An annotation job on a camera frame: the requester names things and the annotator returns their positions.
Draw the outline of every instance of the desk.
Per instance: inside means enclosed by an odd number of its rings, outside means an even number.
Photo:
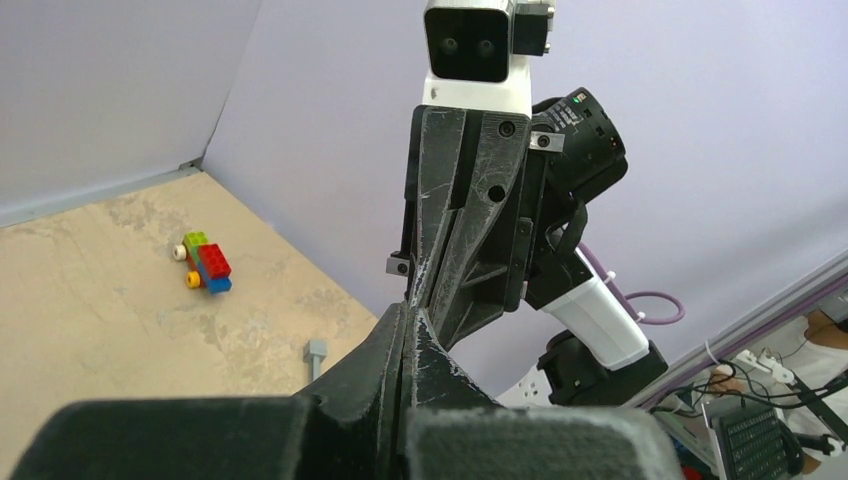
[[[184,284],[171,247],[218,243],[233,289]],[[290,394],[376,319],[208,175],[0,230],[0,475],[80,399]]]

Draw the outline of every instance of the yellow lego wheel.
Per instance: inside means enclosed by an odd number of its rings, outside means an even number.
[[[186,274],[186,286],[188,288],[200,288],[200,274],[197,272],[188,272]]]

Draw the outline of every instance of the red lego brick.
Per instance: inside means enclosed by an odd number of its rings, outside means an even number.
[[[188,262],[189,271],[197,271],[197,265],[194,264],[194,259],[191,258],[191,255],[186,256],[186,262]],[[203,275],[200,276],[200,288],[206,288],[206,282],[203,280]]]
[[[230,275],[232,270],[221,248],[217,244],[201,245],[197,247],[197,256],[200,258],[200,263],[206,269],[206,274],[209,278],[225,278]]]

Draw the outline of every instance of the gray lego piece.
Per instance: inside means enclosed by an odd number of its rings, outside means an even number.
[[[314,382],[321,376],[321,360],[327,358],[327,342],[313,338],[303,347],[303,360],[309,364],[309,380]]]

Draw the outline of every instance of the keyboard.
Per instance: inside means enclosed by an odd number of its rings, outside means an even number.
[[[774,409],[761,404],[713,418],[727,480],[783,480],[789,462]]]

